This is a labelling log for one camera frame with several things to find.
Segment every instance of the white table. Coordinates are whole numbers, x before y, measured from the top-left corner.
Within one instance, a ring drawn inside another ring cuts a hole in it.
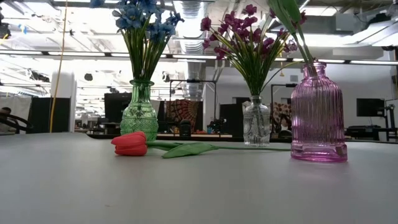
[[[398,145],[348,150],[342,164],[227,150],[162,159],[115,156],[84,134],[1,136],[0,223],[398,223]]]

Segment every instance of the ceiling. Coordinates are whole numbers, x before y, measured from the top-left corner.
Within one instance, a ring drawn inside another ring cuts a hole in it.
[[[111,15],[114,4],[117,1],[106,0],[105,7],[90,9],[89,0],[69,1],[67,9],[65,1],[5,1],[0,4],[1,13],[4,15],[3,22],[9,24],[11,37],[0,40],[0,50],[37,50],[59,52],[62,49],[63,17],[67,11],[65,51],[66,52],[127,52],[125,43],[120,34],[116,33],[115,18]],[[181,12],[184,4],[191,1],[164,1],[165,8],[163,18],[166,18],[170,11],[176,9]],[[314,19],[332,18],[334,15],[353,15],[353,13],[364,13],[377,10],[383,7],[391,7],[391,0],[375,1],[298,1],[306,4],[303,10]],[[241,12],[247,4],[257,6],[258,18],[265,18],[269,13],[266,1],[246,0],[209,0],[202,1],[200,7],[204,15],[208,15],[216,27],[217,22],[223,19],[226,13],[234,10],[239,17],[244,17]],[[198,32],[201,18],[189,18],[184,25],[178,25],[177,35],[173,37],[165,49],[165,54],[184,54],[184,46],[190,42],[201,42],[209,34]],[[341,35],[330,35],[330,38],[340,38]],[[318,58],[338,59],[377,59],[383,56],[382,50],[376,47],[355,47],[338,48],[330,46],[335,39],[321,40],[324,37],[317,34],[306,34],[309,43],[314,43],[311,52]],[[212,45],[203,54],[213,55]],[[296,52],[289,57],[300,57]],[[31,72],[35,71],[50,80],[54,71],[57,71],[59,57],[18,57],[0,55],[0,79],[3,83],[15,84],[42,84],[44,87],[17,86],[2,88],[10,94],[28,93],[37,96],[48,96],[49,83],[31,79]],[[126,58],[67,58],[75,71],[78,80],[78,106],[87,107],[91,110],[103,112],[103,93],[109,93],[109,86],[118,86],[120,92],[130,92],[129,81],[132,78],[131,65]],[[201,67],[214,67],[214,62],[196,61]],[[169,83],[163,81],[163,74],[169,74],[171,79],[186,79],[190,73],[189,62],[186,60],[163,60],[159,62],[152,81],[155,82],[152,96],[164,99],[169,95]],[[86,81],[85,74],[90,73],[93,81]],[[190,87],[180,85],[182,90],[177,90],[174,97],[183,98],[186,96],[184,90]]]

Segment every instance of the person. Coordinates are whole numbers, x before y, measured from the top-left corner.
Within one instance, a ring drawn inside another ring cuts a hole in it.
[[[3,107],[0,110],[0,118],[1,119],[6,119],[12,122],[17,123],[17,121],[13,118],[8,118],[7,116],[4,116],[3,114],[9,115],[11,114],[11,109],[8,107]],[[6,124],[0,123],[0,133],[14,133],[16,131],[15,128],[12,128]]]
[[[289,119],[289,117],[286,114],[281,114],[280,115],[280,130],[292,130],[292,121]]]

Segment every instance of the tulip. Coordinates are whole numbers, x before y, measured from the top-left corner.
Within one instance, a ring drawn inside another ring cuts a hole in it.
[[[148,147],[167,151],[162,157],[164,159],[194,156],[207,151],[217,149],[235,149],[235,150],[268,150],[268,151],[290,151],[290,149],[272,149],[272,148],[249,148],[249,147],[228,147],[228,146],[213,146],[203,142],[195,143],[168,143],[168,142],[147,142],[145,134],[138,131],[131,134],[116,137],[112,140],[115,145],[115,153],[120,156],[144,156],[147,153]]]

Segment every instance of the clear glass vase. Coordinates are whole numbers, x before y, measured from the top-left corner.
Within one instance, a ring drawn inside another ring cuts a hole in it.
[[[347,161],[343,94],[325,75],[326,64],[304,65],[304,79],[292,93],[292,151],[294,159]]]
[[[150,81],[132,80],[132,96],[129,106],[123,111],[120,133],[129,134],[143,131],[147,141],[155,141],[157,135],[157,115],[150,103]]]
[[[270,111],[261,104],[261,96],[252,96],[250,100],[251,105],[243,112],[244,144],[251,147],[268,146]]]

